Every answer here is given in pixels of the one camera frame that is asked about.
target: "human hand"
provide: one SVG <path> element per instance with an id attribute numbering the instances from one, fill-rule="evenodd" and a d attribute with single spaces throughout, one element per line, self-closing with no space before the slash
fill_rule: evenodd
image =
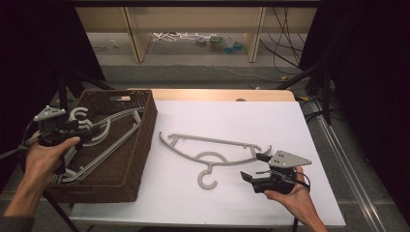
<path id="1" fill-rule="evenodd" d="M 305 182 L 303 168 L 296 166 L 295 170 L 298 173 L 298 181 Z M 295 218 L 307 226 L 310 231 L 327 231 L 325 224 L 314 208 L 308 188 L 295 184 L 295 187 L 288 194 L 280 194 L 272 190 L 265 190 L 264 193 L 268 199 L 275 200 L 283 205 Z"/>
<path id="2" fill-rule="evenodd" d="M 45 188 L 51 182 L 55 169 L 61 164 L 60 156 L 79 141 L 79 137 L 72 137 L 54 147 L 34 143 L 27 153 L 24 179 L 37 180 L 37 184 Z"/>
<path id="3" fill-rule="evenodd" d="M 23 179 L 4 213 L 5 217 L 34 216 L 45 187 L 61 164 L 60 156 L 79 140 L 79 137 L 72 137 L 54 147 L 44 147 L 36 142 L 30 147 Z"/>

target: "black curtain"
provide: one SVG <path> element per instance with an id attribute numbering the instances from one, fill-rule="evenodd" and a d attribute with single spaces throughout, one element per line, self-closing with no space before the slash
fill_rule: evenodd
<path id="1" fill-rule="evenodd" d="M 364 10 L 330 67 L 340 107 L 392 199 L 410 224 L 410 4 L 362 0 Z M 301 68 L 318 59 L 343 11 L 320 8 Z"/>
<path id="2" fill-rule="evenodd" d="M 3 154 L 21 143 L 28 123 L 50 104 L 63 69 L 80 70 L 96 79 L 103 79 L 103 72 L 70 5 L 0 1 L 0 31 Z M 16 163 L 16 156 L 0 160 L 0 192 Z"/>

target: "white paper sheet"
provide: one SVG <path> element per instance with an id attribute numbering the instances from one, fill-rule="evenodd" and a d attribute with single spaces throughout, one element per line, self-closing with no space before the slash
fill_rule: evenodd
<path id="1" fill-rule="evenodd" d="M 345 225 L 297 102 L 156 101 L 156 105 L 159 113 L 137 200 L 75 204 L 71 219 L 220 227 L 274 227 L 293 223 L 293 216 L 284 207 L 267 200 L 263 193 L 254 193 L 251 185 L 242 180 L 240 171 L 259 178 L 254 173 L 268 170 L 266 162 L 216 166 L 211 175 L 204 177 L 204 182 L 218 181 L 218 184 L 214 189 L 205 190 L 197 183 L 197 177 L 207 166 L 171 151 L 160 141 L 162 131 L 163 137 L 184 133 L 252 143 L 263 152 L 272 145 L 271 155 L 283 150 L 311 160 L 312 165 L 305 166 L 304 170 L 312 182 L 311 197 L 319 216 L 326 225 Z M 218 150 L 228 160 L 250 157 L 249 149 L 224 149 L 210 144 L 189 146 L 188 143 L 179 142 L 178 148 L 186 149 L 184 152 L 192 156 L 203 148 L 202 152 Z"/>

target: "wrist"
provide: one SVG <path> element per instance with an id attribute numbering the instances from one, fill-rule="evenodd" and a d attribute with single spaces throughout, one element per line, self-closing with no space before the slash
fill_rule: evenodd
<path id="1" fill-rule="evenodd" d="M 319 216 L 309 217 L 307 221 L 302 221 L 302 223 L 308 228 L 309 231 L 322 232 L 328 231 L 326 225 L 319 218 Z"/>
<path id="2" fill-rule="evenodd" d="M 26 170 L 21 183 L 30 189 L 39 189 L 41 192 L 49 184 L 52 179 L 52 174 L 47 174 L 46 172 L 39 169 Z"/>
<path id="3" fill-rule="evenodd" d="M 4 213 L 5 217 L 33 217 L 44 191 L 43 185 L 32 180 L 23 180 L 18 185 L 15 196 Z"/>

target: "floor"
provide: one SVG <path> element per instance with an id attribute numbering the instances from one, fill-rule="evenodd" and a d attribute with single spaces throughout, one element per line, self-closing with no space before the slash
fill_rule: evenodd
<path id="1" fill-rule="evenodd" d="M 243 39 L 238 34 L 218 34 L 231 37 L 238 43 Z M 262 42 L 275 50 L 280 35 L 263 35 Z M 290 35 L 292 46 L 303 49 L 306 35 Z M 195 40 L 177 38 L 170 41 L 152 40 L 143 63 L 136 64 L 127 35 L 89 34 L 92 46 L 102 66 L 106 83 L 116 89 L 139 88 L 214 88 L 214 89 L 271 89 L 279 86 L 286 78 L 300 73 L 289 63 L 274 56 L 263 45 L 259 46 L 255 63 L 248 62 L 244 51 L 234 54 L 212 51 L 208 46 L 200 47 Z M 281 38 L 281 44 L 291 44 Z M 292 63 L 298 60 L 290 48 L 279 46 L 277 53 Z M 295 97 L 304 97 L 307 80 L 292 86 Z M 87 88 L 93 86 L 84 83 Z M 322 116 L 311 114 L 320 110 L 321 100 L 300 101 L 307 115 L 310 130 L 319 157 L 323 163 L 331 187 L 342 211 L 346 226 L 331 231 L 410 231 L 394 201 L 387 193 L 377 175 L 366 162 L 343 112 L 338 110 L 337 97 L 331 95 L 332 125 L 328 126 Z M 4 192 L 0 195 L 0 212 L 3 212 L 15 191 L 21 172 L 17 169 Z M 67 204 L 61 207 L 70 213 Z M 375 209 L 373 213 L 366 209 Z M 90 225 L 76 222 L 80 231 L 271 231 L 267 229 L 217 229 L 178 227 L 134 227 L 127 225 Z M 42 199 L 34 231 L 71 231 L 55 213 L 47 201 Z M 291 231 L 291 228 L 275 228 L 273 231 Z M 307 231 L 300 226 L 299 231 Z"/>

